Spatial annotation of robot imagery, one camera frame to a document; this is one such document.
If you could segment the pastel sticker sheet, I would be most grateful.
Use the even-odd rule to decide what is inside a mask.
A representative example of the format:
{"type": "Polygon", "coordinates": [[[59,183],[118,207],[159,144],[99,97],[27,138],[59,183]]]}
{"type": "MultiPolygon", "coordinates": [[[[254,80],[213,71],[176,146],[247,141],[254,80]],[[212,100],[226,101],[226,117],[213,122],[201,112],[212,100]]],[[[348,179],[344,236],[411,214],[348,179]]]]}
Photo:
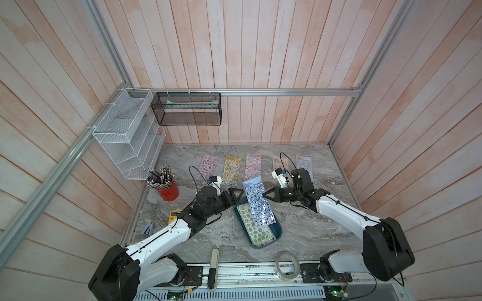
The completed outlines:
{"type": "Polygon", "coordinates": [[[277,168],[282,168],[286,170],[286,175],[287,175],[287,168],[289,167],[289,160],[287,158],[274,158],[273,159],[273,170],[277,168]]]}

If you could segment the red blue cat sticker sheet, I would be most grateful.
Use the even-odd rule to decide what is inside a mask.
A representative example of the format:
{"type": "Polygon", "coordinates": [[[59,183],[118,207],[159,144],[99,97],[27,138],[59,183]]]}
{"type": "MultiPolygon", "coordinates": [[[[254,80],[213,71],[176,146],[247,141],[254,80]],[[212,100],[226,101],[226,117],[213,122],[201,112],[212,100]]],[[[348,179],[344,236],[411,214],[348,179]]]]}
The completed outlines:
{"type": "Polygon", "coordinates": [[[254,179],[261,175],[261,171],[262,171],[261,162],[262,162],[261,155],[258,155],[258,154],[246,155],[244,181],[254,179]]]}

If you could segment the colourful small sticker sheet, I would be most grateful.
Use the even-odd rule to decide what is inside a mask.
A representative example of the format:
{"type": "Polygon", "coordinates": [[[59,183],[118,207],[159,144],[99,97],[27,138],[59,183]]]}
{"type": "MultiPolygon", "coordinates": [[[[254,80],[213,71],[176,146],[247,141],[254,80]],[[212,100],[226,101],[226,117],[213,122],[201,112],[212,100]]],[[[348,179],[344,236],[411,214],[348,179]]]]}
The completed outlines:
{"type": "Polygon", "coordinates": [[[226,155],[223,167],[222,183],[226,186],[236,186],[238,184],[238,174],[241,166],[241,157],[226,155]]]}

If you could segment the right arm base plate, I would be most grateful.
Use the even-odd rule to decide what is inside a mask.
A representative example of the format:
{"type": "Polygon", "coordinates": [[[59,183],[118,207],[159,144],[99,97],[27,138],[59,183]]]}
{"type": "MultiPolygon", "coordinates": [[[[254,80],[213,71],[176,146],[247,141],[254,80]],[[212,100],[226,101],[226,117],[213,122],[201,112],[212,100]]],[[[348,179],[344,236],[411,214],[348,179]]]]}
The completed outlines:
{"type": "Polygon", "coordinates": [[[301,277],[304,283],[349,283],[351,273],[337,273],[326,263],[301,263],[301,277]]]}

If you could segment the green sticker sheet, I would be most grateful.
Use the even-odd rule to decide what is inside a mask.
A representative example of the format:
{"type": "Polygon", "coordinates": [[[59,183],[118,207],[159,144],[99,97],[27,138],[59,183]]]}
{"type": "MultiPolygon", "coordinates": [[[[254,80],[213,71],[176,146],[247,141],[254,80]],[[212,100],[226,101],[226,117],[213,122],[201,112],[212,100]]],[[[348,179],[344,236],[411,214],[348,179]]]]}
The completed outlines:
{"type": "Polygon", "coordinates": [[[257,226],[249,204],[241,204],[237,207],[237,212],[242,220],[242,224],[247,230],[248,237],[253,246],[261,248],[272,243],[276,239],[276,236],[273,234],[269,226],[257,226]]]}

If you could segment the dark blue sticker sheet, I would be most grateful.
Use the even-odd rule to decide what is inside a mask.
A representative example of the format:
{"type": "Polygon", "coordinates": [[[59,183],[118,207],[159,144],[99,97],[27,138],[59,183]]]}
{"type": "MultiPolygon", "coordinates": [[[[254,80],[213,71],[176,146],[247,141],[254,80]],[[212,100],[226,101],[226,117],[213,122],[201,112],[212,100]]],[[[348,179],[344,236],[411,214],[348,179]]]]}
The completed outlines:
{"type": "Polygon", "coordinates": [[[276,223],[274,213],[268,200],[263,197],[266,192],[260,176],[243,182],[243,187],[251,209],[256,227],[269,226],[276,223]]]}

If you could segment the light blue sticker sheet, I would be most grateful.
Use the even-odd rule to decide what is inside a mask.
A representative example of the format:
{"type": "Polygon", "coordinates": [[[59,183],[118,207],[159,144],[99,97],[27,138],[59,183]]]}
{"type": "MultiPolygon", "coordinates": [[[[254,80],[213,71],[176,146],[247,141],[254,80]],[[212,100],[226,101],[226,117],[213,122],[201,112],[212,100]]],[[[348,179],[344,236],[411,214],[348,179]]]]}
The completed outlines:
{"type": "Polygon", "coordinates": [[[305,169],[310,175],[311,180],[314,179],[313,177],[313,165],[312,165],[312,157],[310,156],[296,156],[296,164],[299,169],[305,169]]]}

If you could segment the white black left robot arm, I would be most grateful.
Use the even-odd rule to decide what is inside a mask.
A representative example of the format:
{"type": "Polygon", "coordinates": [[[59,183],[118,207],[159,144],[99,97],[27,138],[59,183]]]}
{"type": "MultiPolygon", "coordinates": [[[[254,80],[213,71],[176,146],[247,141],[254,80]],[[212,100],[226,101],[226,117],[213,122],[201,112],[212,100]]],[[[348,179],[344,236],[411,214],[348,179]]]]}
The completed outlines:
{"type": "Polygon", "coordinates": [[[89,290],[97,300],[133,300],[161,283],[182,284],[187,265],[167,252],[199,233],[209,218],[236,205],[243,193],[239,188],[221,191],[204,186],[173,223],[139,243],[109,248],[88,283],[89,290]]]}

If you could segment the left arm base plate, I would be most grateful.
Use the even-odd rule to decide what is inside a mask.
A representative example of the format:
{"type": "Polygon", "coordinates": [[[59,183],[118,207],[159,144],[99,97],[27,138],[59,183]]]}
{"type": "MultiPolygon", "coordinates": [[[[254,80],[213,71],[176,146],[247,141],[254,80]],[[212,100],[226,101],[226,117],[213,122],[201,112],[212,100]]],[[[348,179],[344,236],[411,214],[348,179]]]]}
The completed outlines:
{"type": "Polygon", "coordinates": [[[199,287],[202,284],[203,267],[201,265],[182,268],[171,282],[160,283],[155,287],[199,287]]]}

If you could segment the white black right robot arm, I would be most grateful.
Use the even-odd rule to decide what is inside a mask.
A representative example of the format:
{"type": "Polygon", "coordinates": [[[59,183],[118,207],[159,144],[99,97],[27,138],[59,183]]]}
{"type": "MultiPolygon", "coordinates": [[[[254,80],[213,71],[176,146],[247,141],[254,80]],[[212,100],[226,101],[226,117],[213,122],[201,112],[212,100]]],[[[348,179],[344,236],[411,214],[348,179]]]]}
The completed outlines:
{"type": "Polygon", "coordinates": [[[290,173],[277,168],[272,177],[279,185],[263,196],[275,203],[298,201],[305,209],[327,216],[359,237],[363,250],[341,253],[334,250],[320,258],[321,282],[338,281],[349,273],[371,273],[377,280],[389,281],[415,263],[415,256],[398,221],[366,214],[336,198],[325,189],[315,188],[306,169],[290,173]]]}

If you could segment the teal storage box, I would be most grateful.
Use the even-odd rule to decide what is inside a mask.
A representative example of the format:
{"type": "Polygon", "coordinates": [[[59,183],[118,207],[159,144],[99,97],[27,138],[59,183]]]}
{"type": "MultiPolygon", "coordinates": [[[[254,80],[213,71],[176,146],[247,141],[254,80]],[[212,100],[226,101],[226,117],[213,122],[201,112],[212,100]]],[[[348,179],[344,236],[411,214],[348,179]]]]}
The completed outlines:
{"type": "MultiPolygon", "coordinates": [[[[248,237],[248,234],[247,234],[247,230],[245,229],[244,225],[242,224],[242,220],[237,212],[237,207],[240,206],[241,204],[245,204],[247,203],[248,204],[248,200],[246,197],[243,197],[234,207],[233,207],[233,212],[235,214],[235,217],[237,218],[238,222],[240,223],[240,226],[242,228],[242,231],[244,232],[246,238],[247,238],[247,241],[249,242],[250,246],[252,248],[255,248],[255,249],[261,249],[261,248],[264,248],[264,247],[255,247],[253,246],[253,244],[251,243],[249,237],[248,237]]],[[[277,218],[276,219],[276,223],[275,224],[271,224],[269,225],[269,228],[271,229],[271,231],[273,232],[273,234],[276,236],[276,239],[272,242],[276,242],[278,239],[280,239],[282,237],[282,227],[281,227],[281,224],[278,222],[277,218]]]]}

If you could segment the pink sticker sheet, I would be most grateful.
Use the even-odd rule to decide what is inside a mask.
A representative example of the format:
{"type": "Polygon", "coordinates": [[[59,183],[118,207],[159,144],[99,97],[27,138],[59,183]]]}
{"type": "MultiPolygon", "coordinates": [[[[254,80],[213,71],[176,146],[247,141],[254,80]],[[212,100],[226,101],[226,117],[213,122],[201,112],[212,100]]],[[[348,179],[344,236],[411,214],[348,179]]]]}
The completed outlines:
{"type": "Polygon", "coordinates": [[[215,169],[218,163],[218,156],[212,154],[205,154],[197,173],[198,179],[208,179],[215,174],[215,169]]]}

